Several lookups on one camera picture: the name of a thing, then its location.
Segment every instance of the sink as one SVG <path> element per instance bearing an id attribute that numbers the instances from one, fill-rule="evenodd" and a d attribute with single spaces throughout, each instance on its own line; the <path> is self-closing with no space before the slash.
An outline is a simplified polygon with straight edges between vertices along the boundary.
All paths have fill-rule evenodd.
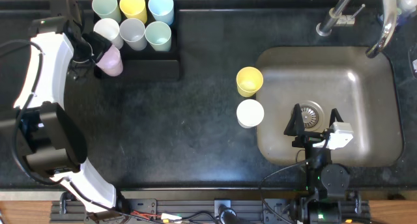
<path id="1" fill-rule="evenodd" d="M 264 77 L 256 100 L 265 117 L 257 127 L 258 147 L 278 165 L 295 162 L 300 148 L 283 134 L 295 104 L 300 104 L 306 130 L 329 127 L 337 108 L 351 124 L 353 139 L 332 151 L 333 163 L 378 167 L 393 164 L 403 150 L 394 77 L 390 61 L 379 54 L 365 56 L 362 47 L 280 47 L 256 62 Z M 304 153 L 298 160 L 304 159 Z"/>

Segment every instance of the plastic cup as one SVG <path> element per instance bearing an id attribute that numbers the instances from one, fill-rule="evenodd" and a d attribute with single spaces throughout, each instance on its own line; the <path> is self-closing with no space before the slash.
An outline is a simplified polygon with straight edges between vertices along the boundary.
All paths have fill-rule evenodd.
<path id="1" fill-rule="evenodd" d="M 263 84 L 262 73 L 254 67 L 245 67 L 237 73 L 237 91 L 243 97 L 253 96 Z"/>
<path id="2" fill-rule="evenodd" d="M 120 9 L 127 18 L 139 19 L 143 23 L 148 20 L 145 0 L 120 0 Z"/>
<path id="3" fill-rule="evenodd" d="M 145 49 L 148 44 L 145 38 L 145 25 L 139 19 L 130 18 L 122 22 L 120 36 L 136 51 Z"/>
<path id="4" fill-rule="evenodd" d="M 262 105 L 256 100 L 244 100 L 236 110 L 237 120 L 243 128 L 252 128 L 259 125 L 264 114 Z"/>
<path id="5" fill-rule="evenodd" d="M 174 22 L 174 0 L 149 0 L 148 7 L 156 21 Z"/>
<path id="6" fill-rule="evenodd" d="M 122 21 L 117 0 L 93 0 L 92 7 L 94 12 L 102 19 L 111 18 L 117 23 Z"/>
<path id="7" fill-rule="evenodd" d="M 171 49 L 171 28 L 164 22 L 150 23 L 146 27 L 145 37 L 155 51 L 169 51 Z"/>
<path id="8" fill-rule="evenodd" d="M 119 34 L 120 27 L 115 20 L 101 19 L 94 25 L 93 31 L 108 39 L 117 49 L 123 47 L 123 38 Z"/>
<path id="9" fill-rule="evenodd" d="M 123 72 L 123 63 L 120 51 L 114 45 L 111 45 L 97 63 L 97 66 L 109 76 L 115 77 L 121 74 Z"/>

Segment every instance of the faucet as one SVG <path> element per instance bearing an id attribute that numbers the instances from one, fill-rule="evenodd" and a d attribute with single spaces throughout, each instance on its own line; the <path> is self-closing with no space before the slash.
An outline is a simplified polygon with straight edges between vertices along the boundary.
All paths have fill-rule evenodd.
<path id="1" fill-rule="evenodd" d="M 352 26 L 354 24 L 354 18 L 365 5 L 362 5 L 352 16 L 342 15 L 342 12 L 350 1 L 351 0 L 339 0 L 337 5 L 329 10 L 324 21 L 316 26 L 316 31 L 319 35 L 330 35 L 334 26 Z M 366 50 L 366 56 L 369 58 L 376 57 L 386 45 L 388 45 L 397 23 L 396 0 L 382 0 L 382 3 L 384 5 L 384 24 L 382 25 L 381 36 L 377 43 Z"/>

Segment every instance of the black countertop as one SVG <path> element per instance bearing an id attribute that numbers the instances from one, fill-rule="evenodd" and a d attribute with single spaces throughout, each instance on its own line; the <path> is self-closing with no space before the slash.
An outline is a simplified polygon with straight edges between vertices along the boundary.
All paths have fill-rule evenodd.
<path id="1" fill-rule="evenodd" d="M 237 92 L 236 74 L 276 46 L 374 44 L 381 31 L 375 19 L 382 11 L 381 0 L 354 0 L 351 10 L 367 4 L 355 26 L 335 28 L 326 38 L 316 34 L 315 26 L 336 2 L 175 0 L 184 72 L 180 81 L 102 81 L 93 72 L 78 81 L 67 79 L 65 111 L 85 134 L 91 163 L 121 189 L 256 187 L 282 167 L 261 155 L 255 128 L 238 125 L 235 112 L 244 98 Z M 89 0 L 82 3 L 89 5 Z M 45 0 L 0 4 L 0 42 L 28 39 L 31 21 L 50 14 Z M 88 6 L 86 15 L 88 31 L 93 27 Z M 394 71 L 403 154 L 390 167 L 350 167 L 352 188 L 417 186 L 417 79 L 409 61 L 416 31 L 413 19 L 395 33 L 384 51 Z M 29 62 L 27 46 L 3 50 L 12 51 L 0 53 L 0 111 L 11 109 Z M 9 144 L 10 139 L 0 138 L 0 189 L 44 189 L 17 168 Z M 272 178 L 269 186 L 302 189 L 304 177 L 297 169 L 288 170 Z"/>

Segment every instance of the wooden floor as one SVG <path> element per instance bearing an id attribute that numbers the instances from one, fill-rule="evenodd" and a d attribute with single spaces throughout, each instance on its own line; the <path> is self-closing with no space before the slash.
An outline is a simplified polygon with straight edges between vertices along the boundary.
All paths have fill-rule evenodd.
<path id="1" fill-rule="evenodd" d="M 51 201 L 0 201 L 5 224 L 47 224 Z M 417 223 L 417 201 L 370 201 L 375 221 L 386 224 Z"/>

